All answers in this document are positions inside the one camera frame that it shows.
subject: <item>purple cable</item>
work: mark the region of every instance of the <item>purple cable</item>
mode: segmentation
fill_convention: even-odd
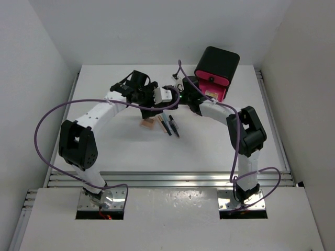
[[[181,71],[182,73],[183,73],[183,75],[185,76],[185,78],[187,79],[187,81],[202,95],[202,96],[204,96],[207,100],[209,100],[209,101],[212,101],[213,102],[213,100],[211,99],[211,98],[209,98],[209,97],[207,97],[191,80],[190,80],[190,78],[187,76],[187,74],[185,73],[185,71],[184,71],[184,69],[183,69],[183,67],[182,67],[182,61],[181,60],[178,60],[178,66],[179,66],[179,68],[178,68],[178,71],[177,71],[177,73],[179,72],[179,71]],[[223,104],[223,103],[221,103],[221,102],[216,102],[216,104],[218,104],[218,105],[220,105],[220,106],[224,106],[224,107],[227,107],[227,108],[229,108],[229,109],[231,109],[231,110],[233,110],[233,112],[235,113],[235,115],[236,115],[236,121],[237,121],[237,137],[236,137],[236,149],[235,149],[235,155],[234,155],[234,161],[233,161],[233,163],[232,163],[232,169],[231,169],[231,173],[230,173],[230,177],[229,177],[229,182],[231,182],[231,183],[235,183],[235,182],[237,182],[238,180],[240,180],[240,179],[243,179],[243,178],[245,178],[245,177],[247,177],[247,176],[249,176],[249,175],[253,175],[253,174],[256,174],[257,173],[257,171],[253,171],[253,172],[250,172],[250,173],[247,173],[247,174],[244,174],[244,175],[241,175],[241,176],[239,176],[238,178],[236,178],[236,179],[234,179],[233,178],[233,176],[234,176],[234,172],[235,172],[235,168],[236,168],[236,163],[237,163],[237,159],[238,159],[238,154],[239,154],[239,147],[240,147],[240,137],[241,137],[241,132],[240,132],[240,126],[241,126],[241,122],[240,122],[240,118],[239,118],[239,115],[238,115],[238,112],[236,111],[236,109],[233,107],[233,106],[230,106],[230,105],[226,105],[226,104]],[[263,200],[263,199],[265,199],[266,197],[268,197],[270,194],[272,194],[273,192],[274,192],[274,190],[276,190],[277,189],[277,187],[279,186],[279,184],[280,184],[280,182],[281,182],[281,173],[280,173],[280,171],[277,169],[277,168],[275,168],[275,167],[266,167],[266,168],[263,168],[263,169],[261,169],[261,170],[259,170],[258,172],[259,173],[261,173],[261,172],[263,172],[263,171],[265,171],[265,170],[269,170],[269,169],[274,169],[274,170],[276,170],[277,171],[277,173],[278,173],[278,175],[279,175],[279,178],[278,178],[278,182],[277,182],[277,184],[274,186],[274,188],[268,193],[268,194],[266,194],[266,195],[264,195],[263,196],[263,198],[261,198],[260,200],[258,200],[258,201],[256,201],[255,203],[252,203],[252,204],[250,204],[250,205],[247,205],[247,206],[242,206],[242,207],[240,207],[240,208],[237,208],[237,209],[234,209],[234,210],[232,210],[231,212],[233,213],[233,212],[237,212],[237,211],[240,211],[240,210],[244,210],[244,209],[246,209],[246,208],[249,208],[249,207],[251,207],[251,206],[253,206],[253,205],[255,205],[255,204],[257,204],[258,202],[260,202],[261,200]]]
[[[118,104],[122,104],[122,105],[127,105],[127,106],[131,106],[131,107],[135,107],[135,108],[139,108],[139,109],[142,109],[142,110],[147,110],[147,111],[162,111],[162,110],[165,110],[165,109],[169,109],[169,108],[172,108],[174,106],[176,106],[178,103],[179,103],[179,100],[180,100],[180,94],[179,94],[179,91],[176,89],[176,88],[172,88],[174,91],[177,92],[177,100],[176,102],[174,102],[173,104],[169,105],[169,106],[166,106],[166,107],[162,107],[162,108],[149,108],[149,107],[143,107],[143,106],[137,106],[137,105],[133,105],[133,104],[130,104],[130,103],[126,103],[126,102],[122,102],[122,101],[119,101],[119,100],[108,100],[112,103],[118,103]],[[57,106],[55,106],[54,108],[52,108],[51,110],[49,110],[41,119],[40,121],[38,122],[36,128],[35,128],[35,133],[34,133],[34,136],[33,136],[33,143],[34,143],[34,146],[35,146],[35,149],[36,149],[36,152],[38,154],[38,156],[40,157],[40,159],[46,163],[48,166],[50,166],[51,168],[55,169],[56,171],[59,171],[60,173],[62,174],[65,174],[65,175],[68,175],[70,176],[71,178],[74,178],[76,180],[79,180],[80,182],[83,182],[93,188],[97,188],[97,189],[101,189],[101,190],[106,190],[106,189],[111,189],[111,188],[116,188],[116,187],[126,187],[127,188],[127,193],[126,193],[126,197],[125,197],[125,204],[124,204],[124,208],[123,208],[123,212],[125,211],[125,207],[126,207],[126,202],[127,202],[127,199],[128,199],[128,190],[129,190],[129,187],[127,184],[118,184],[118,185],[115,185],[115,186],[106,186],[106,187],[99,187],[99,186],[96,186],[96,185],[93,185],[93,184],[90,184],[84,180],[82,180],[81,178],[78,178],[76,177],[75,175],[73,174],[70,174],[62,169],[59,169],[57,167],[55,167],[54,165],[52,165],[48,160],[46,160],[43,155],[41,154],[39,148],[38,148],[38,144],[37,144],[37,133],[38,133],[38,130],[39,128],[41,127],[41,124],[42,122],[44,121],[44,119],[46,119],[46,117],[52,113],[53,111],[57,110],[58,108],[60,107],[63,107],[63,106],[66,106],[66,105],[69,105],[69,104],[74,104],[74,103],[81,103],[81,102],[107,102],[106,99],[79,99],[79,100],[72,100],[72,101],[67,101],[67,102],[64,102],[62,104],[59,104]]]

